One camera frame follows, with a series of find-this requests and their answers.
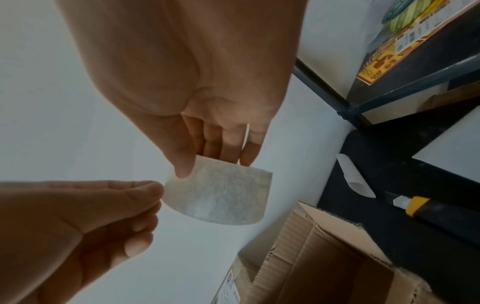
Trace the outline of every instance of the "white label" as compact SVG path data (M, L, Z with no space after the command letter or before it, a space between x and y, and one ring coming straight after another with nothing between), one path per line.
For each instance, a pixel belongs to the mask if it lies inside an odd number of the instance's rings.
M217 296L217 304L240 304L240 295L235 286L232 270L228 273Z
M430 34L433 30L463 12L477 1L478 0L450 0L445 2L433 13L420 21L419 24L415 25L396 39L396 53L403 52L420 38Z

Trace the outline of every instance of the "black and yellow utility knife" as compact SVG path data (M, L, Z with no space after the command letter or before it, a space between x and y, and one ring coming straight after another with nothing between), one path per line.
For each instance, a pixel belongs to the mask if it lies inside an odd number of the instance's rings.
M392 203L420 222L480 246L480 213L478 212L419 196L413 198L398 196Z

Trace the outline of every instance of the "hand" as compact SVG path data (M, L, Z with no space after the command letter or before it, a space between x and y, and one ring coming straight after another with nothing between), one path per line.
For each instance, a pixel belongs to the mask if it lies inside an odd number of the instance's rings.
M145 251L162 193L155 182L0 184L0 303L66 303Z
M57 3L94 84L178 177L195 154L251 165L285 97L307 0Z

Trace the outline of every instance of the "cardboard box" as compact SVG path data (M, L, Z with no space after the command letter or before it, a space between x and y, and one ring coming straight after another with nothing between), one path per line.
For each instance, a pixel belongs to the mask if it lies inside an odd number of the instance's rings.
M211 304L245 304L259 268L237 256Z
M300 204L283 226L247 304L442 304L418 276L395 268L367 232Z

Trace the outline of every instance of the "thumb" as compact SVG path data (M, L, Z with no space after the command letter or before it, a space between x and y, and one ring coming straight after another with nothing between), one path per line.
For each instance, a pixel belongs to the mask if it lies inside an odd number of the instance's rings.
M190 175L195 165L195 144L184 118L180 115L157 116L115 103L160 150L174 166L179 178Z
M151 182L127 189L59 190L49 199L51 211L82 233L134 217L159 203L164 188Z

